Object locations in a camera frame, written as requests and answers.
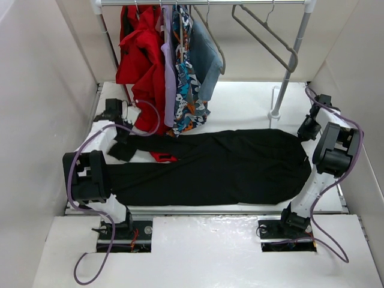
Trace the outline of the black trousers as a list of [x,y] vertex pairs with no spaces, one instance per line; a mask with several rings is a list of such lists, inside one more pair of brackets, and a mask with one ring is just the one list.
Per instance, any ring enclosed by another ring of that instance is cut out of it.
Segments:
[[119,160],[112,191],[128,206],[276,205],[311,173],[300,140],[273,129],[128,136],[108,154]]

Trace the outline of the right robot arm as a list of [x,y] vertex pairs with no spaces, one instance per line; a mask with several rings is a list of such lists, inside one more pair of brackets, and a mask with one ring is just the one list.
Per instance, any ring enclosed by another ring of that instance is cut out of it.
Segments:
[[313,152],[313,168],[308,180],[277,221],[277,229],[284,236],[306,230],[313,206],[321,198],[322,191],[352,168],[361,148],[359,128],[341,116],[340,110],[332,105],[331,96],[320,94],[313,100],[297,134],[303,142],[316,140],[317,136],[320,139]]

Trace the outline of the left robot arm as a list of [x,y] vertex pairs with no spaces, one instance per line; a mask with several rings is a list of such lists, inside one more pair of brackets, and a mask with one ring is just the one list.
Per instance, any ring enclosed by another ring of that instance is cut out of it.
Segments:
[[75,152],[62,158],[65,187],[71,203],[78,211],[101,212],[106,223],[121,238],[133,234],[134,223],[130,210],[112,194],[112,179],[105,156],[113,144],[123,144],[132,124],[123,118],[123,101],[107,99],[105,110],[97,115],[91,132]]

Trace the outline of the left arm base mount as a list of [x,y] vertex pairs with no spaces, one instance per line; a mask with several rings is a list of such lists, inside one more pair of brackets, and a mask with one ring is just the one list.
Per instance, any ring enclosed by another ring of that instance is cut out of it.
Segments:
[[[111,253],[150,253],[152,246],[152,220],[134,220],[133,229],[124,224],[116,225],[115,238]],[[99,228],[92,228],[98,234],[96,249],[98,253],[106,253],[112,238],[112,225],[101,222]]]

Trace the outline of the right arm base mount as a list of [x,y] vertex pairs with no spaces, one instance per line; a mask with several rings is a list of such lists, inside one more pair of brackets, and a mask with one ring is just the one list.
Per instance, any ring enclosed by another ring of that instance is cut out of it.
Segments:
[[283,227],[280,220],[262,219],[258,221],[256,235],[260,238],[262,252],[316,252],[312,240],[313,230]]

